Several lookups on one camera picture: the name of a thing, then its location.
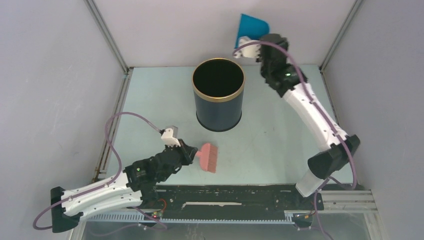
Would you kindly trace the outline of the pink hand brush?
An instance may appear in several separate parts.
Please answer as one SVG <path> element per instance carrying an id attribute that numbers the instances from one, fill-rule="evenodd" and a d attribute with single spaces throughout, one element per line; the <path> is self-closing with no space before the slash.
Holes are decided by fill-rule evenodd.
<path id="1" fill-rule="evenodd" d="M 211 143 L 205 143 L 195 154 L 199 159 L 199 166 L 205 172 L 216 173 L 218 148 Z"/>

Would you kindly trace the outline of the blue dustpan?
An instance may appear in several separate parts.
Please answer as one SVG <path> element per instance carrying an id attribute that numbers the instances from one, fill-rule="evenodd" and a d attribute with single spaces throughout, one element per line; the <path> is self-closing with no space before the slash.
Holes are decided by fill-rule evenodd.
<path id="1" fill-rule="evenodd" d="M 270 33 L 269 24 L 259 18 L 242 13 L 239 19 L 238 30 L 234 48 L 239 47 L 239 38 L 248 37 L 251 40 L 259 40 L 262 36 Z"/>

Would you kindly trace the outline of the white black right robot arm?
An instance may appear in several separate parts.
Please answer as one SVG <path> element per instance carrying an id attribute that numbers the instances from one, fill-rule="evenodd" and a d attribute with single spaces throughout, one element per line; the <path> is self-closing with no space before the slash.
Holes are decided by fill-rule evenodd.
<path id="1" fill-rule="evenodd" d="M 357 186 L 357 174 L 353 155 L 360 145 L 357 135 L 348 135 L 325 111 L 312 90 L 307 77 L 300 67 L 288 57 L 289 42 L 277 33 L 269 33 L 260 39 L 260 74 L 265 82 L 274 89 L 299 115 L 313 134 L 319 153 L 308 159 L 308 170 L 291 194 L 291 204 L 304 209 L 311 202 L 311 196 L 331 175 L 350 164 L 352 184 L 343 187 L 354 190 Z"/>

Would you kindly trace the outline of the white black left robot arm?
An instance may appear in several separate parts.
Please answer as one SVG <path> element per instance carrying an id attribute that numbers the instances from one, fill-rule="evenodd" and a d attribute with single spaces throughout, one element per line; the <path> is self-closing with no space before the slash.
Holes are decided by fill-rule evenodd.
<path id="1" fill-rule="evenodd" d="M 156 184 L 192 164 L 198 152 L 198 148 L 185 144 L 182 139 L 179 143 L 180 146 L 166 146 L 154 156 L 137 160 L 107 179 L 72 190 L 52 188 L 52 232 L 69 231 L 80 221 L 104 212 L 156 206 L 159 198 Z"/>

